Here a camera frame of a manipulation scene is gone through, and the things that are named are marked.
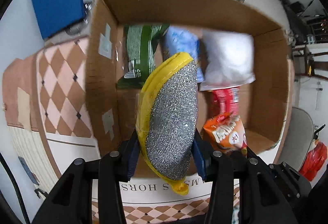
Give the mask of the orange snack bag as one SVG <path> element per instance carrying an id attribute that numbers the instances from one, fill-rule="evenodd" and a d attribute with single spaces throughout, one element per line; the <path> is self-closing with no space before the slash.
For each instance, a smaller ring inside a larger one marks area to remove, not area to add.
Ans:
<path id="1" fill-rule="evenodd" d="M 241 117 L 238 114 L 223 113 L 208 119 L 204 126 L 206 139 L 215 150 L 226 155 L 240 152 L 247 156 L 247 138 Z"/>

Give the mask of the red snack bag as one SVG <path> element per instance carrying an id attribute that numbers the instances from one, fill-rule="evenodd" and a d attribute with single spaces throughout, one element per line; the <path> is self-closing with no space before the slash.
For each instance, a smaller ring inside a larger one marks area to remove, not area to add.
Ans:
<path id="1" fill-rule="evenodd" d="M 211 91 L 211 116 L 224 113 L 239 114 L 238 87 Z"/>

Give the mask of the yellow silver scrub sponge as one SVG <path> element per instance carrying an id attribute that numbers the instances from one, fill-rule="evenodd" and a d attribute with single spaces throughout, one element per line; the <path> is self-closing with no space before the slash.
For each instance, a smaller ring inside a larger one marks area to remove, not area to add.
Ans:
<path id="1" fill-rule="evenodd" d="M 136 132 L 149 168 L 179 195 L 188 194 L 185 178 L 197 123 L 196 64 L 179 52 L 147 78 L 138 102 Z"/>

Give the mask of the dark green snack bag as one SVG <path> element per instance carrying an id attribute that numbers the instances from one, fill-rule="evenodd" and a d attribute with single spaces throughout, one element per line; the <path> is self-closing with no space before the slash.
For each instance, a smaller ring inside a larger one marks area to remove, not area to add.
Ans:
<path id="1" fill-rule="evenodd" d="M 128 71 L 117 82 L 117 88 L 142 88 L 156 68 L 155 52 L 168 28 L 168 24 L 124 27 Z"/>

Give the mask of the red plastic bag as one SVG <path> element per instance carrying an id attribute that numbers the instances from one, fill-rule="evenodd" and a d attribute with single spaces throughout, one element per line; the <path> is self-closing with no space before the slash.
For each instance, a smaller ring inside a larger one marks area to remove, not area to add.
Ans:
<path id="1" fill-rule="evenodd" d="M 324 143 L 314 139 L 300 168 L 300 174 L 308 181 L 312 181 L 327 159 L 327 147 Z"/>

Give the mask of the grey padded chair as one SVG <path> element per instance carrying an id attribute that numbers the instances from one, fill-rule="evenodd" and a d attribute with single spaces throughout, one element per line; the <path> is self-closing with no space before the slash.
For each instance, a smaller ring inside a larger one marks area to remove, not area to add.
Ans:
<path id="1" fill-rule="evenodd" d="M 313 137 L 314 124 L 311 116 L 303 109 L 292 107 L 288 132 L 277 163 L 284 162 L 299 171 L 305 162 Z"/>

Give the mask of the patterned tablecloth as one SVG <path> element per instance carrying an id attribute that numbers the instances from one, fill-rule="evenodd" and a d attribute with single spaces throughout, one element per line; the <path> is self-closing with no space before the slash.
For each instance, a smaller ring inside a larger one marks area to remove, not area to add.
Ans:
<path id="1" fill-rule="evenodd" d="M 38 196 L 48 193 L 77 158 L 100 158 L 103 142 L 94 136 L 86 107 L 89 38 L 53 45 L 15 59 L 3 73 L 3 109 L 14 148 Z M 204 216 L 211 184 L 194 171 L 179 196 L 153 174 L 143 159 L 135 175 L 120 184 L 128 223 L 161 223 Z"/>

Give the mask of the cardboard box with print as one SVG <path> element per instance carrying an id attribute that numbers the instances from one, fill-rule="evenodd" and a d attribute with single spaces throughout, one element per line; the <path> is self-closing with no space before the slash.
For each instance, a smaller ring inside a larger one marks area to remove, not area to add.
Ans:
<path id="1" fill-rule="evenodd" d="M 241 116 L 255 153 L 280 148 L 291 111 L 286 32 L 234 0 L 98 0 L 86 57 L 86 107 L 101 156 L 130 138 L 148 75 L 175 54 L 196 65 L 197 129 Z"/>

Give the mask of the dark wooden chair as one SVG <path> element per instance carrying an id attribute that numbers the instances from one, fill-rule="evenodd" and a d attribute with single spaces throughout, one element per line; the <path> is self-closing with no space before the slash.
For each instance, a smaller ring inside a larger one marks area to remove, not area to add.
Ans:
<path id="1" fill-rule="evenodd" d="M 294 58 L 303 58 L 304 60 L 304 72 L 295 72 L 295 76 L 314 77 L 327 81 L 327 77 L 316 73 L 317 70 L 327 72 L 327 61 L 315 61 L 314 59 L 315 57 L 327 56 L 327 51 L 313 54 L 308 46 L 305 45 L 304 47 L 294 48 L 292 53 L 294 52 L 298 52 L 298 54 L 293 55 Z"/>

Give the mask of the white plastic bag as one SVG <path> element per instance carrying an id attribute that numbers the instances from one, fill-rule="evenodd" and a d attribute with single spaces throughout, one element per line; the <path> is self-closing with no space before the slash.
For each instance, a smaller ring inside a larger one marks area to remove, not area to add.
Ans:
<path id="1" fill-rule="evenodd" d="M 254 39 L 250 34 L 203 30 L 202 43 L 207 66 L 200 91 L 239 87 L 255 81 Z"/>

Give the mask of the light blue packet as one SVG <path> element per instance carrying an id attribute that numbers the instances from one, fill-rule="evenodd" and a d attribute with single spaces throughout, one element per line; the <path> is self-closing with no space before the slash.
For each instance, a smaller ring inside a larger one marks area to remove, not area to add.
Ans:
<path id="1" fill-rule="evenodd" d="M 179 52 L 187 52 L 197 65 L 197 83 L 204 81 L 204 74 L 200 63 L 200 40 L 183 28 L 170 26 L 162 40 L 162 54 L 164 60 Z"/>

